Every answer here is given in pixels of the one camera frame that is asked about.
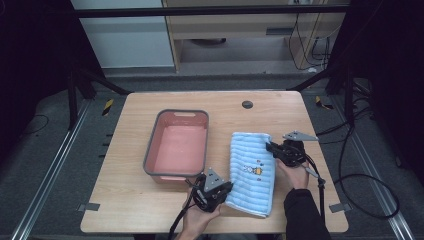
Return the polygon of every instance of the cloth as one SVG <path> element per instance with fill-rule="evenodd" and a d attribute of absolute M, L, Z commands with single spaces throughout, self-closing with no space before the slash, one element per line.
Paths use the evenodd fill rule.
<path fill-rule="evenodd" d="M 291 190 L 284 200 L 284 211 L 287 240 L 331 239 L 309 190 Z"/>
<path fill-rule="evenodd" d="M 271 136 L 266 133 L 235 132 L 230 145 L 230 181 L 233 189 L 225 203 L 260 217 L 272 209 L 275 159 L 266 150 Z"/>

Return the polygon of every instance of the black cable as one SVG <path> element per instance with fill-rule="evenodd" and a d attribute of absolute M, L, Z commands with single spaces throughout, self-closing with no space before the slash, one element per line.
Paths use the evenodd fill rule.
<path fill-rule="evenodd" d="M 359 90 L 359 89 L 357 89 L 357 88 L 354 88 L 354 89 L 352 90 L 352 93 L 353 93 L 354 95 L 356 95 L 356 96 L 369 97 L 369 95 L 364 94 L 362 91 L 360 91 L 360 90 Z"/>
<path fill-rule="evenodd" d="M 312 49 L 311 49 L 311 56 L 314 60 L 322 61 L 325 57 L 330 56 L 330 54 L 327 51 L 327 47 L 328 47 L 328 44 L 329 44 L 329 37 L 326 38 L 327 43 L 326 43 L 326 46 L 325 46 L 326 50 L 324 51 L 324 53 L 315 53 L 315 48 L 317 46 L 318 41 L 320 41 L 320 38 L 319 37 L 315 38 L 314 45 L 312 45 Z"/>
<path fill-rule="evenodd" d="M 360 97 L 360 98 L 357 98 L 357 99 L 355 99 L 354 101 L 353 101 L 353 104 L 355 104 L 355 103 L 357 103 L 357 102 L 359 102 L 359 101 L 366 101 L 366 102 L 368 102 L 370 99 L 368 98 L 368 97 Z"/>
<path fill-rule="evenodd" d="M 325 44 L 325 55 L 324 55 L 324 69 L 327 68 L 327 64 L 330 61 L 330 37 L 327 37 Z"/>
<path fill-rule="evenodd" d="M 366 107 L 366 108 L 364 108 L 364 109 L 362 109 L 362 110 L 360 110 L 360 111 L 356 112 L 356 113 L 354 114 L 355 119 L 357 119 L 356 117 L 357 117 L 357 116 L 359 116 L 360 114 L 362 114 L 362 113 L 364 113 L 364 112 L 366 112 L 366 111 L 369 111 L 369 110 L 370 110 L 370 108 L 369 108 L 369 107 Z M 346 124 L 348 124 L 348 121 L 345 121 L 345 122 L 342 122 L 342 123 L 340 123 L 340 124 L 338 124 L 338 125 L 336 125 L 336 126 L 330 127 L 330 128 L 328 128 L 328 129 L 326 129 L 326 130 L 324 130 L 324 131 L 322 131 L 322 132 L 318 132 L 318 133 L 316 133 L 315 135 L 316 135 L 316 136 L 321 136 L 321 135 L 325 135 L 325 134 L 332 133 L 332 132 L 334 132 L 334 131 L 336 131 L 336 130 L 338 130 L 338 129 L 342 128 L 342 127 L 343 127 L 343 126 L 345 126 Z"/>
<path fill-rule="evenodd" d="M 49 122 L 50 122 L 50 119 L 46 115 L 43 115 L 43 114 L 37 114 L 34 117 L 44 117 L 46 119 L 46 122 L 44 123 L 43 126 L 41 126 L 40 128 L 38 128 L 37 130 L 33 130 L 33 131 L 29 131 L 29 132 L 23 132 L 23 134 L 28 135 L 28 134 L 37 133 L 37 132 L 43 130 L 49 124 Z"/>
<path fill-rule="evenodd" d="M 309 68 L 311 68 L 311 67 L 317 67 L 317 66 L 319 66 L 319 64 L 310 63 L 310 62 L 309 62 L 309 60 L 308 60 L 308 58 L 306 57 L 305 47 L 303 46 L 303 42 L 302 42 L 302 40 L 300 39 L 300 33 L 299 33 L 299 27 L 298 27 L 298 26 L 299 26 L 299 24 L 298 24 L 298 22 L 299 22 L 299 13 L 297 13 L 297 14 L 296 14 L 296 20 L 295 20 L 295 23 L 294 23 L 294 26 L 293 26 L 293 31 L 292 31 L 292 33 L 290 34 L 290 37 L 289 37 L 289 52 L 290 52 L 290 55 L 291 55 L 291 57 L 292 57 L 292 59 L 293 59 L 294 66 L 296 67 L 296 69 L 297 69 L 297 70 L 307 70 L 307 69 L 309 69 Z M 291 39 L 292 39 L 292 36 L 293 36 L 293 33 L 294 33 L 295 29 L 297 29 L 297 33 L 298 33 L 298 36 L 299 36 L 300 45 L 301 45 L 301 47 L 302 47 L 302 51 L 303 51 L 303 57 L 304 57 L 304 59 L 305 59 L 305 60 L 306 60 L 309 64 L 311 64 L 311 66 L 310 66 L 310 67 L 307 67 L 307 68 L 300 68 L 300 67 L 298 67 L 298 66 L 296 65 L 296 61 L 294 61 L 294 55 L 293 55 L 293 52 L 292 52 L 292 50 L 291 50 Z"/>
<path fill-rule="evenodd" d="M 358 91 L 361 92 L 362 95 L 367 96 L 367 97 L 371 96 L 371 92 L 370 92 L 369 89 L 366 89 L 364 86 L 357 83 L 355 80 L 353 80 L 353 84 L 358 89 Z"/>
<path fill-rule="evenodd" d="M 369 176 L 369 175 L 366 175 L 366 174 L 348 174 L 346 176 L 342 176 L 342 159 L 343 159 L 343 155 L 344 155 L 344 152 L 345 152 L 345 149 L 346 149 L 347 140 L 348 140 L 349 136 L 352 134 L 354 128 L 355 128 L 354 126 L 349 127 L 348 134 L 346 135 L 346 137 L 344 139 L 345 141 L 343 142 L 343 146 L 342 146 L 342 150 L 341 150 L 340 158 L 339 158 L 339 166 L 338 166 L 339 179 L 334 181 L 334 184 L 339 183 L 343 193 L 345 194 L 345 196 L 349 200 L 349 202 L 352 203 L 352 205 L 354 205 L 357 209 L 359 209 L 363 213 L 365 213 L 365 214 L 367 214 L 371 217 L 378 218 L 378 219 L 392 218 L 392 217 L 396 216 L 396 214 L 398 214 L 398 212 L 400 210 L 400 202 L 399 202 L 399 199 L 396 196 L 396 194 L 393 192 L 393 190 L 387 184 L 385 184 L 383 181 L 381 181 L 381 180 L 379 180 L 379 179 L 377 179 L 373 176 Z M 373 179 L 373 180 L 379 182 L 380 184 L 382 184 L 385 188 L 387 188 L 389 190 L 390 194 L 392 195 L 393 199 L 396 202 L 396 209 L 391 214 L 383 216 L 383 215 L 377 215 L 377 214 L 371 213 L 371 212 L 365 210 L 364 208 L 360 207 L 359 204 L 357 204 L 355 201 L 352 200 L 352 198 L 346 192 L 346 189 L 343 185 L 343 180 L 350 178 L 350 177 L 359 177 L 359 176 Z"/>
<path fill-rule="evenodd" d="M 193 192 L 194 191 L 196 191 L 196 188 L 193 187 L 191 189 L 190 196 L 187 198 L 186 205 L 184 206 L 183 209 L 181 209 L 180 213 L 178 214 L 177 218 L 175 219 L 174 223 L 172 224 L 171 228 L 169 229 L 168 240 L 172 240 L 172 237 L 174 236 L 175 229 L 177 228 L 180 220 L 187 213 L 187 210 L 196 205 L 196 204 L 193 204 L 193 205 L 190 206 L 190 202 L 191 202 L 191 199 L 193 198 Z"/>
<path fill-rule="evenodd" d="M 360 111 L 358 111 L 358 112 L 356 112 L 355 114 L 354 114 L 354 118 L 355 118 L 355 120 L 359 120 L 359 119 L 361 119 L 363 116 L 365 116 L 365 115 L 363 115 L 363 116 L 360 116 L 362 113 L 364 113 L 364 112 L 367 112 L 367 111 L 371 111 L 371 108 L 370 107 L 366 107 L 366 108 L 364 108 L 364 109 L 362 109 L 362 110 L 360 110 Z M 343 122 L 343 123 L 341 123 L 341 124 L 339 124 L 339 125 L 337 125 L 337 126 L 335 126 L 335 127 L 331 127 L 331 128 L 329 128 L 329 129 L 327 129 L 327 130 L 325 130 L 325 131 L 323 131 L 323 132 L 321 132 L 321 133 L 317 133 L 316 135 L 318 136 L 318 135 L 324 135 L 324 134 L 328 134 L 328 133 L 331 133 L 331 132 L 334 132 L 335 130 L 337 130 L 337 129 L 340 129 L 341 127 L 343 127 L 344 125 L 346 125 L 348 123 L 348 121 L 345 121 L 345 122 Z M 343 139 L 341 139 L 341 140 L 336 140 L 336 141 L 332 141 L 332 142 L 319 142 L 319 144 L 333 144 L 333 143 L 340 143 L 340 142 L 344 142 L 345 141 L 345 139 L 343 138 Z"/>
<path fill-rule="evenodd" d="M 312 160 L 312 158 L 308 154 L 305 154 L 305 156 L 306 156 L 306 160 L 309 162 L 309 164 L 312 166 L 315 173 L 317 174 L 318 189 L 319 189 L 320 213 L 321 213 L 322 222 L 325 224 L 325 207 L 324 207 L 324 188 L 325 188 L 324 184 L 325 184 L 325 180 L 321 178 L 321 175 L 318 172 L 318 168 L 315 165 L 314 160 Z"/>

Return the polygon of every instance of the blue striped towel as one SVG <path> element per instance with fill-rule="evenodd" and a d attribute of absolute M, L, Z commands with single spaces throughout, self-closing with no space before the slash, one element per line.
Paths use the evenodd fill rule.
<path fill-rule="evenodd" d="M 266 150 L 266 133 L 233 133 L 230 146 L 230 181 L 233 189 L 225 203 L 234 209 L 267 217 L 272 209 L 275 159 Z"/>

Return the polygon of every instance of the pink plastic basin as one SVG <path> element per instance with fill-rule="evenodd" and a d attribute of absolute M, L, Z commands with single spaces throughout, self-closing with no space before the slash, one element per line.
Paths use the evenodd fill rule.
<path fill-rule="evenodd" d="M 144 170 L 158 183 L 184 182 L 205 168 L 208 114 L 202 110 L 161 111 L 144 159 Z"/>

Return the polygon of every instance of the gray floor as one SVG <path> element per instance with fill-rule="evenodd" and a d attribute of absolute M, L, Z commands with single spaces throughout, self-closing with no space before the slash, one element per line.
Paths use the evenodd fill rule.
<path fill-rule="evenodd" d="M 212 46 L 187 42 L 178 73 L 149 73 L 131 78 L 114 76 L 110 80 L 128 90 L 140 92 L 285 89 L 303 82 L 312 74 L 307 70 L 298 71 L 294 68 L 282 41 L 228 39 L 223 45 Z M 337 109 L 328 110 L 316 106 L 317 95 L 333 105 L 337 105 L 342 99 L 342 95 L 327 98 L 323 86 L 325 80 L 302 93 L 316 132 L 343 121 Z M 103 155 L 107 151 L 107 143 L 110 142 L 110 134 L 113 134 L 125 102 L 125 96 L 119 96 L 100 85 L 96 85 L 96 88 L 98 94 L 94 101 L 89 101 L 81 130 L 32 228 L 31 236 L 35 239 L 132 238 L 126 234 L 89 235 L 79 229 L 83 213 L 76 209 L 80 203 L 89 200 Z M 108 116 L 101 116 L 106 101 L 111 98 L 114 99 L 114 104 L 110 113 Z M 368 104 L 358 102 L 357 106 L 359 110 Z M 4 239 L 8 239 L 19 224 L 67 134 L 67 93 L 60 92 L 41 101 L 37 114 L 41 116 L 34 117 L 27 129 L 28 132 L 36 132 L 22 135 L 21 142 L 10 156 L 13 165 L 2 169 L 0 175 L 0 236 L 4 236 Z M 396 166 L 394 153 L 370 114 L 371 112 L 367 112 L 356 121 L 355 134 L 365 146 L 367 156 L 372 159 L 381 179 L 399 197 L 402 219 L 410 228 L 413 238 L 396 236 L 393 222 L 370 217 L 355 207 L 346 212 L 349 230 L 333 235 L 333 238 L 424 239 L 424 211 L 421 209 L 424 204 L 424 188 L 411 171 Z M 346 128 L 342 128 L 322 136 L 320 141 L 337 141 L 345 134 Z M 341 147 L 342 143 L 321 144 L 333 180 L 338 178 Z M 343 158 L 342 174 L 364 172 L 366 171 L 355 141 L 350 138 Z M 339 185 L 336 186 L 342 202 L 348 203 Z M 360 206 L 376 214 L 383 214 L 372 182 L 348 179 L 345 187 Z"/>

